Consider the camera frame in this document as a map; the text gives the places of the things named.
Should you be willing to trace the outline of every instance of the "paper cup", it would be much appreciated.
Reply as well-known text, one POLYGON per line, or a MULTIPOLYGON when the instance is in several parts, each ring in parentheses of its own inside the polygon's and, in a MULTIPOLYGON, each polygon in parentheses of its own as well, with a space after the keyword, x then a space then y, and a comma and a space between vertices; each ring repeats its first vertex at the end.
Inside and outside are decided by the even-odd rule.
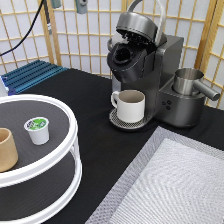
POLYGON ((30 138, 35 145, 43 145, 49 140, 49 121, 45 117, 35 117, 28 120, 24 128, 28 131, 30 138))
POLYGON ((0 128, 0 173, 12 168, 18 161, 18 153, 12 132, 0 128))

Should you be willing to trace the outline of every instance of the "black cable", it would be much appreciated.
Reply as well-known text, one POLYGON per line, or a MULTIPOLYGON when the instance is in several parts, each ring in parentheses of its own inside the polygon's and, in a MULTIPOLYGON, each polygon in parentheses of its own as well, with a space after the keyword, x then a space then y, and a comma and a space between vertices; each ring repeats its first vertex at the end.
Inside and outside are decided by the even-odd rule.
POLYGON ((41 10, 41 8, 42 8, 42 6, 43 6, 43 4, 44 4, 44 1, 45 1, 45 0, 42 0, 42 1, 41 1, 40 6, 39 6, 39 8, 38 8, 38 10, 37 10, 37 13, 36 13, 36 15, 35 15, 35 17, 34 17, 34 19, 33 19, 33 22, 32 22, 32 24, 31 24, 31 27, 30 27, 30 29, 28 30, 27 34, 23 37, 23 39, 22 39, 22 40, 21 40, 15 47, 13 47, 12 49, 10 49, 10 50, 8 50, 8 51, 2 53, 2 54, 0 54, 0 56, 3 56, 3 55, 5 55, 5 54, 8 54, 8 53, 11 52, 11 51, 14 51, 14 50, 15 50, 17 47, 19 47, 19 45, 22 44, 23 41, 28 37, 28 35, 30 34, 31 30, 33 29, 33 26, 34 26, 34 24, 35 24, 35 22, 36 22, 36 20, 37 20, 37 17, 38 17, 38 15, 39 15, 39 13, 40 13, 40 10, 41 10))

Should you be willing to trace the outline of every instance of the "coffee maker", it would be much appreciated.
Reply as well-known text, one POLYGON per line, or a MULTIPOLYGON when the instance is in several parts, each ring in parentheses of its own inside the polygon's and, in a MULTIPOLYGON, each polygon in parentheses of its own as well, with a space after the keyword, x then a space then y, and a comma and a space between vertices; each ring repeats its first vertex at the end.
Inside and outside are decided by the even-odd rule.
POLYGON ((110 121, 127 131, 144 127, 152 118, 180 128, 194 126, 200 120, 206 96, 218 100, 220 94, 202 83, 199 70, 178 72, 184 39, 162 32, 166 14, 159 0, 158 27, 148 17, 134 13, 141 1, 133 1, 120 15, 117 33, 108 41, 107 63, 113 74, 113 91, 132 89, 145 94, 145 117, 126 124, 116 117, 114 109, 110 121))

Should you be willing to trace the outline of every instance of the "coffee mug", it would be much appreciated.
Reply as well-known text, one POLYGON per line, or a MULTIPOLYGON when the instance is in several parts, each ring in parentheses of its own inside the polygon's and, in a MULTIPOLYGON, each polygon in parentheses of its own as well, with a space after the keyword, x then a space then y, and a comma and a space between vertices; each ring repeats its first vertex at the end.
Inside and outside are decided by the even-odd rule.
POLYGON ((111 95, 111 103, 117 108, 117 117, 121 121, 135 123, 144 117, 145 95, 142 92, 137 90, 115 91, 111 95))

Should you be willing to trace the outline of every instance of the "black tray surface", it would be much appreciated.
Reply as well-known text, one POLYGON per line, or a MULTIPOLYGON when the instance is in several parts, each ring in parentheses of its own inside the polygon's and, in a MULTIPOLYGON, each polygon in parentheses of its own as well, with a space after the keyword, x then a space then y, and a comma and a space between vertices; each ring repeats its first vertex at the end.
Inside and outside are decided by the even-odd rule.
POLYGON ((0 221, 36 214, 57 201, 70 186, 75 161, 68 153, 46 172, 10 187, 0 188, 0 221))

